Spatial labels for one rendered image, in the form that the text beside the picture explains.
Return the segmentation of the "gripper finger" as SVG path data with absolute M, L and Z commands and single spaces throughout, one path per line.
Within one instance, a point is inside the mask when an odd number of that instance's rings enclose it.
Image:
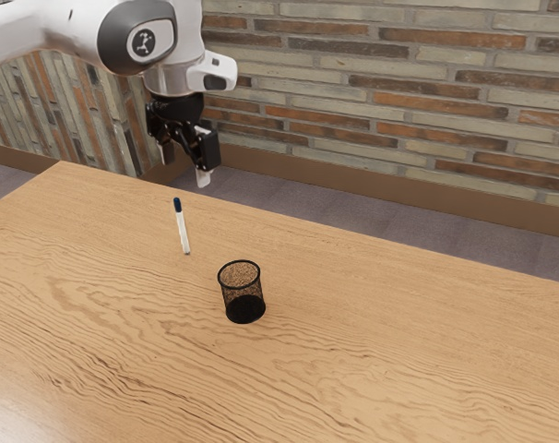
M 201 125 L 182 122 L 176 130 L 176 136 L 177 142 L 195 166 L 196 185 L 208 186 L 213 171 L 221 166 L 218 132 L 209 123 Z
M 162 128 L 153 135 L 161 153 L 161 162 L 163 165 L 169 165 L 175 159 L 175 146 L 167 128 Z

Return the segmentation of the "white pen with blue cap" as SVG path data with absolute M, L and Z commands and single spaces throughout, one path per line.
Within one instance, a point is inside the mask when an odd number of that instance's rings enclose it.
M 191 248 L 190 248 L 190 245 L 189 245 L 188 234 L 187 234 L 187 230 L 186 230 L 186 226 L 185 226 L 185 222 L 184 222 L 183 206 L 182 206 L 182 202 L 181 202 L 180 198 L 174 198 L 173 199 L 173 205 L 174 205 L 175 216 L 176 216 L 176 220 L 177 220 L 178 231 L 179 231 L 179 235 L 180 235 L 182 249 L 183 249 L 185 255 L 190 255 L 191 254 Z

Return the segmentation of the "black mesh pen holder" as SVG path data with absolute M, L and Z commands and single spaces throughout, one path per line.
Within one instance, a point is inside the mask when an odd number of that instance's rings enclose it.
M 237 259 L 220 268 L 217 280 L 225 314 L 231 322 L 249 324 L 265 314 L 266 303 L 260 278 L 261 269 L 251 260 Z

